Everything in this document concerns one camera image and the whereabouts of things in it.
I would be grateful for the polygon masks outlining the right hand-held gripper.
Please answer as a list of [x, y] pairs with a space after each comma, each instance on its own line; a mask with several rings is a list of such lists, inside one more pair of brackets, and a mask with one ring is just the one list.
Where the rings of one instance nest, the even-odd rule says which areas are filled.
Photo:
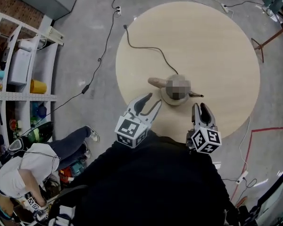
[[[216, 126], [216, 121], [210, 108], [205, 103], [201, 103], [200, 108], [197, 103], [193, 105], [191, 121], [197, 129], [190, 130], [187, 133], [186, 146], [190, 150], [211, 154], [222, 145], [220, 132], [210, 128]], [[199, 127], [200, 122], [206, 127]]]

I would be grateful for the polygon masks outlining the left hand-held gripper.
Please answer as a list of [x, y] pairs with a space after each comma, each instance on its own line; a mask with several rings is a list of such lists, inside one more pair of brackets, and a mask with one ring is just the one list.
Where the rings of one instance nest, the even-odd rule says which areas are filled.
[[119, 117], [115, 127], [117, 142], [136, 148], [146, 138], [162, 106], [162, 100], [158, 100], [147, 113], [141, 113], [151, 97], [151, 92], [143, 94], [128, 104], [127, 111]]

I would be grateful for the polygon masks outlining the steel electric kettle beige handle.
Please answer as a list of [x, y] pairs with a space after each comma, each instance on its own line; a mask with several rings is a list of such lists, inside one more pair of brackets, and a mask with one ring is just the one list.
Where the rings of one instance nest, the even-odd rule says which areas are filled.
[[172, 100], [186, 99], [188, 97], [204, 97], [202, 94], [191, 90], [191, 82], [183, 75], [174, 74], [167, 79], [148, 78], [148, 83], [159, 89], [164, 89], [167, 96]]

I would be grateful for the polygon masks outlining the person's left forearm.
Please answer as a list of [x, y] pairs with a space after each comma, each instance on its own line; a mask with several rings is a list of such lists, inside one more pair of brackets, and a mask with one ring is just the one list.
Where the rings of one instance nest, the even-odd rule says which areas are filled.
[[84, 171], [87, 176], [84, 179], [87, 179], [91, 184], [93, 181], [107, 177], [125, 164], [133, 152], [134, 150], [130, 147], [115, 141], [110, 148], [87, 167]]

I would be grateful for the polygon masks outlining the person's right forearm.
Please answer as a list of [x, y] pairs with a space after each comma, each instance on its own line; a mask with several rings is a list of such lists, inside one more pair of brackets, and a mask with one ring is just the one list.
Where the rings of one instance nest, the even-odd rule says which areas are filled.
[[196, 167], [201, 174], [201, 177], [207, 184], [217, 188], [224, 188], [225, 184], [221, 179], [211, 157], [208, 154], [198, 153], [194, 149], [189, 150], [192, 160], [196, 163]]

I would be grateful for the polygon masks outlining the person's black sweater torso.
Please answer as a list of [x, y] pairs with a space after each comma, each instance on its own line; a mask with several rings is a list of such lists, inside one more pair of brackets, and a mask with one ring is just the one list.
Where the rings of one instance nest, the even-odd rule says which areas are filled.
[[74, 179], [87, 186], [74, 226], [239, 226], [226, 187], [204, 181], [184, 144], [151, 133], [133, 150], [107, 177]]

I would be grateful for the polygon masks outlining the black monitor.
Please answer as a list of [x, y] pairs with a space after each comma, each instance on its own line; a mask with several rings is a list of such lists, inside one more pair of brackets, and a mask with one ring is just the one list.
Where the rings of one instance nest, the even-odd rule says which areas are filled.
[[263, 223], [271, 214], [280, 197], [283, 194], [283, 173], [271, 188], [258, 199], [257, 205], [250, 211], [250, 222], [252, 226], [263, 226]]

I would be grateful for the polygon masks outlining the dark oval hard case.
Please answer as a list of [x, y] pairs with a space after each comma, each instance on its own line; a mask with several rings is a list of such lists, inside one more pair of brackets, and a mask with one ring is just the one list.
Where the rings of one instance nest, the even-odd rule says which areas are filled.
[[33, 128], [26, 137], [30, 143], [45, 143], [52, 137], [53, 129], [54, 123], [49, 121]]

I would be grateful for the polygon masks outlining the yellow bin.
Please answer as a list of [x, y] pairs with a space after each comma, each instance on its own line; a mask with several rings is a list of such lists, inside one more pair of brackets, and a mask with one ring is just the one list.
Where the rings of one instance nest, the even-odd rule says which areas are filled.
[[38, 80], [31, 80], [30, 93], [45, 94], [47, 91], [47, 85], [44, 82]]

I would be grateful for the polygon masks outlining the brown wooden coat stand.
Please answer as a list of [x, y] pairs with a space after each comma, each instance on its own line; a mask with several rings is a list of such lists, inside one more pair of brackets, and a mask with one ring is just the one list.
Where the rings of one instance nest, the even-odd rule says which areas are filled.
[[279, 37], [281, 34], [283, 34], [283, 22], [280, 23], [281, 25], [281, 29], [275, 33], [273, 36], [271, 36], [269, 39], [267, 39], [265, 42], [263, 43], [259, 43], [258, 41], [256, 41], [254, 38], [251, 38], [251, 43], [255, 43], [256, 46], [254, 47], [254, 50], [258, 50], [261, 52], [261, 60], [262, 60], [262, 63], [265, 62], [265, 59], [264, 59], [264, 51], [263, 51], [263, 48], [264, 46], [266, 46], [268, 43], [270, 43], [271, 41], [273, 41], [274, 39], [276, 39], [277, 37]]

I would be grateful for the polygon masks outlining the white pegboard shelving unit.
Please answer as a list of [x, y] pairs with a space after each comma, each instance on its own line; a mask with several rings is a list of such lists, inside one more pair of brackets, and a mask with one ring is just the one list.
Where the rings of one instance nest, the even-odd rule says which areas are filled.
[[[18, 40], [35, 41], [25, 85], [7, 84], [9, 66], [19, 49]], [[18, 136], [26, 135], [32, 127], [51, 120], [51, 103], [57, 100], [52, 94], [52, 75], [59, 44], [51, 41], [45, 32], [0, 12], [0, 137], [2, 150], [6, 150]], [[31, 80], [46, 83], [45, 94], [30, 93]]]

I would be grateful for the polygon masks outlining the white microwave oven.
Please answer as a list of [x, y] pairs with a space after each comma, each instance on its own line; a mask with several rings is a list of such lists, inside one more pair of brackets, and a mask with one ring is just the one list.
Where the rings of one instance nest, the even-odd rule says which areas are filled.
[[12, 56], [7, 84], [22, 86], [27, 82], [27, 74], [29, 63], [31, 59], [31, 52], [24, 49], [18, 49]]

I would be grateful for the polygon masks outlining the small white appliance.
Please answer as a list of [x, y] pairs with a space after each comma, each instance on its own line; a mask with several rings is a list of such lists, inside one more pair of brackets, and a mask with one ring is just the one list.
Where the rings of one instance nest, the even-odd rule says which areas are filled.
[[32, 52], [32, 50], [35, 48], [35, 41], [27, 40], [27, 39], [20, 39], [18, 40], [18, 47], [27, 52]]

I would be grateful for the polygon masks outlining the round beige table black pedestal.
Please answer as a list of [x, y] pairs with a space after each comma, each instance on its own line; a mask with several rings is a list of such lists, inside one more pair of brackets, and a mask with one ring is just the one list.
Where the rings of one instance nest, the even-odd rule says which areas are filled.
[[175, 73], [204, 95], [180, 106], [162, 104], [151, 128], [178, 142], [185, 141], [192, 127], [194, 103], [210, 108], [226, 137], [247, 121], [258, 98], [260, 70], [251, 42], [231, 18], [203, 4], [180, 1], [153, 7], [128, 26], [119, 43], [119, 89], [127, 103], [151, 92], [144, 113], [161, 99], [148, 78]]

